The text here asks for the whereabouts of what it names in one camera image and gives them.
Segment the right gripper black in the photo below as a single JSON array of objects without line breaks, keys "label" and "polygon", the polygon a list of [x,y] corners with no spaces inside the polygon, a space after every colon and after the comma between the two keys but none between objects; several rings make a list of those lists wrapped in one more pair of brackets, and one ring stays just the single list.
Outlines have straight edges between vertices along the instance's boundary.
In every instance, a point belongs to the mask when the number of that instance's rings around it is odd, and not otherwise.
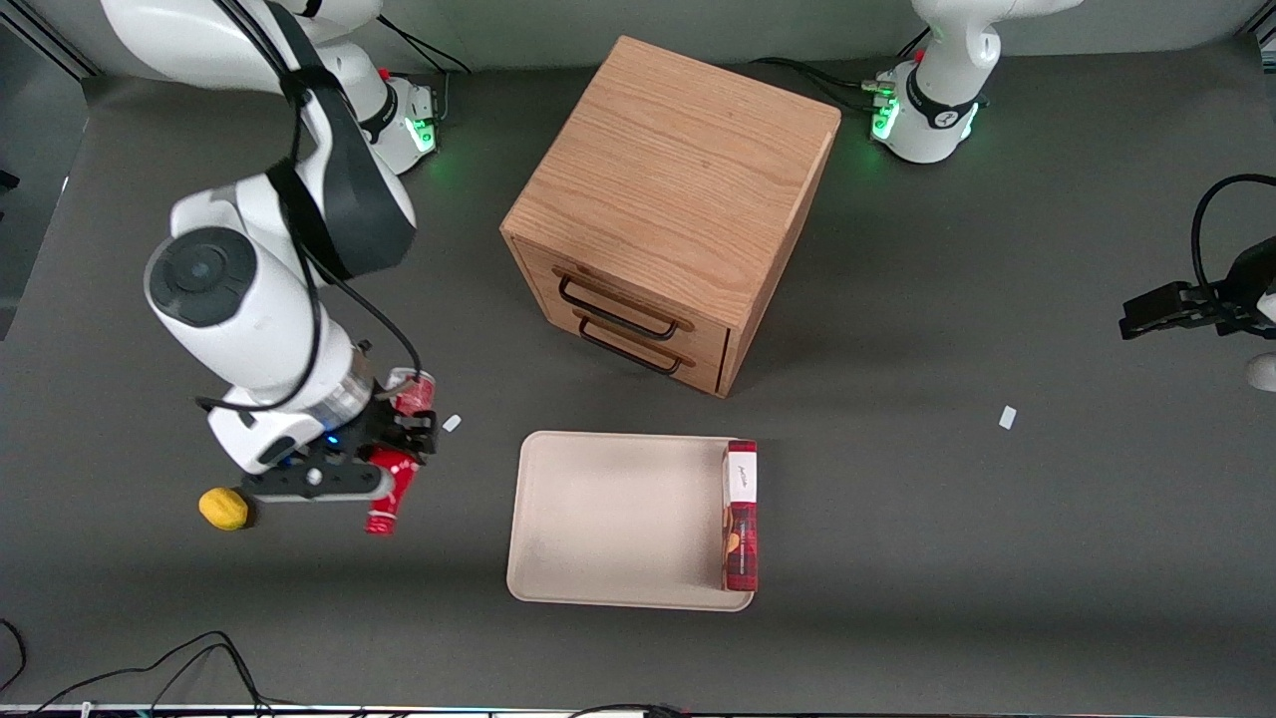
[{"label": "right gripper black", "polygon": [[367,460],[378,449],[397,449],[415,463],[427,463],[436,454],[439,432],[434,409],[411,414],[396,412],[389,399],[374,399],[357,417],[339,429],[329,429],[320,437],[299,445],[287,457],[287,469],[306,472],[337,471],[355,460]]}]

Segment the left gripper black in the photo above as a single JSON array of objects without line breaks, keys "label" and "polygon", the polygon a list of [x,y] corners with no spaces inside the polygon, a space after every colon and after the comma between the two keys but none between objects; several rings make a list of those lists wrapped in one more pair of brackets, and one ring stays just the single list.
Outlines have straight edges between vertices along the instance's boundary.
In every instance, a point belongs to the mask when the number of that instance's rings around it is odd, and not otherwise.
[{"label": "left gripper black", "polygon": [[1219,321],[1219,314],[1206,298],[1205,289],[1185,281],[1171,281],[1122,305],[1119,332],[1122,341],[1139,339],[1148,332],[1171,328],[1212,326],[1220,337],[1247,332],[1265,341],[1275,341],[1273,319],[1258,309],[1258,301],[1275,281],[1275,236],[1242,251],[1222,281],[1211,283],[1215,295],[1240,321],[1243,330]]}]

